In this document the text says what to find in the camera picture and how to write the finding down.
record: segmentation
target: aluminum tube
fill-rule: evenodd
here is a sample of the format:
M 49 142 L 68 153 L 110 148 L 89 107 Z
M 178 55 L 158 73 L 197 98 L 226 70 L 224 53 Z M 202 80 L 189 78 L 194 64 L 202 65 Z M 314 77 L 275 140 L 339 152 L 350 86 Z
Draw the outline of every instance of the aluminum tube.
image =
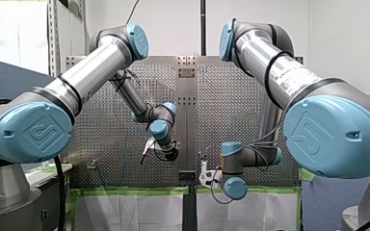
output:
M 76 88 L 84 104 L 117 70 L 126 68 L 130 63 L 129 49 L 122 42 L 104 44 L 62 77 Z M 44 89 L 62 100 L 74 114 L 78 112 L 77 96 L 60 79 L 54 80 Z
M 245 33 L 237 40 L 236 46 L 244 68 L 248 69 L 263 86 L 266 67 L 280 50 L 272 45 L 268 34 L 260 30 Z M 321 80 L 322 78 L 293 58 L 282 56 L 271 68 L 269 87 L 278 104 L 286 109 L 301 90 Z
M 123 74 L 123 71 L 118 71 L 118 77 L 112 79 L 111 83 L 116 88 L 116 90 L 119 90 L 119 96 L 121 96 L 121 98 L 125 101 L 131 112 L 133 112 L 136 116 L 141 115 L 147 109 L 146 103 L 137 92 L 137 90 L 134 88 L 131 80 L 128 78 L 125 79 L 125 81 L 123 80 Z
M 260 114 L 258 119 L 257 127 L 257 138 L 260 139 L 263 136 L 268 135 L 277 125 L 280 119 L 281 109 L 276 106 L 265 90 L 262 92 L 261 104 L 260 104 Z M 261 141 L 277 141 L 278 131 L 275 131 L 271 136 L 261 140 Z

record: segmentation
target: white paper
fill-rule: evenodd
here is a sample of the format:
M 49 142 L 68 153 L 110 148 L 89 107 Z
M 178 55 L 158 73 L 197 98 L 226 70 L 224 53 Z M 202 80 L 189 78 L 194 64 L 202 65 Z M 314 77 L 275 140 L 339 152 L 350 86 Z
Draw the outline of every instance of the white paper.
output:
M 20 65 L 17 41 L 0 41 L 0 62 Z
M 66 57 L 70 56 L 71 50 L 71 27 L 70 15 L 68 10 L 59 1 L 57 2 L 58 10 L 58 32 L 59 32 L 59 49 L 61 73 L 66 71 Z
M 182 224 L 182 198 L 183 195 L 139 196 L 139 223 Z
M 76 230 L 120 230 L 119 197 L 85 196 L 78 198 Z
M 0 1 L 0 61 L 48 74 L 47 3 Z
M 0 41 L 18 41 L 18 17 L 10 7 L 0 9 Z
M 22 9 L 24 13 L 19 16 L 20 66 L 48 74 L 47 5 L 31 2 L 24 4 Z
M 83 23 L 77 20 L 73 15 L 70 15 L 71 27 L 71 54 L 73 56 L 85 55 L 85 40 Z

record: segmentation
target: metal frame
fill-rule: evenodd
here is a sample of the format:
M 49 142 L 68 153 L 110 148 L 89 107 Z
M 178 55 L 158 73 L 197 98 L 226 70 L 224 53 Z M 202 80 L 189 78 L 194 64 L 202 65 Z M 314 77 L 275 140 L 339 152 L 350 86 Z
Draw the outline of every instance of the metal frame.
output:
M 49 27 L 49 73 L 56 77 L 60 74 L 60 49 L 59 49 L 59 31 L 57 18 L 57 1 L 48 0 L 48 27 Z

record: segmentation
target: gray joint housing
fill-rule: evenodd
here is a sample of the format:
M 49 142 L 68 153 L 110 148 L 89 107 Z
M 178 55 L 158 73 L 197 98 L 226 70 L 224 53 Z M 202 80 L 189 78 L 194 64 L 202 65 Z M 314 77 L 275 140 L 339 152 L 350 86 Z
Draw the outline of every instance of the gray joint housing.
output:
M 93 50 L 98 48 L 98 46 L 101 42 L 101 39 L 103 39 L 104 37 L 108 37 L 108 36 L 120 39 L 122 41 L 122 43 L 125 44 L 125 46 L 129 49 L 129 51 L 131 53 L 131 59 L 132 59 L 131 63 L 134 63 L 135 61 L 138 60 L 138 59 L 136 59 L 135 55 L 133 55 L 134 52 L 133 52 L 133 50 L 131 48 L 131 45 L 130 45 L 130 42 L 128 40 L 127 27 L 125 25 L 124 26 L 113 27 L 113 28 L 109 28 L 109 29 L 104 29 L 104 30 L 101 30 L 101 31 L 95 33 L 90 39 L 89 51 L 92 52 Z
M 256 150 L 244 146 L 237 153 L 224 156 L 222 186 L 229 178 L 236 176 L 242 178 L 243 167 L 266 167 L 275 162 L 278 152 L 276 146 L 275 148 L 255 147 L 254 149 Z
M 250 22 L 237 21 L 236 26 L 235 26 L 235 40 L 237 41 L 245 33 L 249 31 L 254 31 L 254 30 L 265 32 L 272 39 L 273 45 L 275 45 L 282 51 L 288 51 L 294 55 L 293 42 L 291 41 L 291 38 L 288 36 L 286 31 L 284 31 L 281 27 L 274 25 L 274 24 L 250 23 Z
M 167 121 L 168 126 L 168 134 L 161 140 L 157 140 L 158 144 L 163 149 L 170 149 L 172 147 L 172 136 L 171 136 L 171 129 L 174 124 L 174 112 L 163 105 L 157 105 L 154 107 L 147 107 L 145 115 L 136 116 L 136 118 L 141 117 L 144 119 L 144 122 L 152 123 L 155 120 L 161 119 Z

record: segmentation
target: green tape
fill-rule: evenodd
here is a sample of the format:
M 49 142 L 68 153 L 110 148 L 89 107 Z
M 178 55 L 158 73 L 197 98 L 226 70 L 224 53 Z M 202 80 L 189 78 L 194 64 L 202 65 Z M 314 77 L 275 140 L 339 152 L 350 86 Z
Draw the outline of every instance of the green tape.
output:
M 299 188 L 299 193 L 297 194 L 297 220 L 296 220 L 296 229 L 298 231 L 302 230 L 302 188 Z
M 309 170 L 305 168 L 300 168 L 299 170 L 299 179 L 302 181 L 308 181 L 311 182 L 314 179 L 315 174 L 310 172 Z
M 249 186 L 249 193 L 274 193 L 274 194 L 298 194 L 300 187 L 266 187 L 266 186 Z M 223 190 L 213 190 L 213 193 L 223 193 Z M 198 186 L 197 193 L 211 193 L 211 190 Z
M 130 187 L 101 187 L 93 189 L 71 190 L 75 196 L 99 196 L 99 195 L 183 195 L 188 193 L 188 187 L 170 188 L 130 188 Z
M 70 219 L 71 219 L 71 231 L 74 231 L 76 225 L 76 213 L 77 213 L 77 198 L 78 196 L 73 191 L 70 191 Z

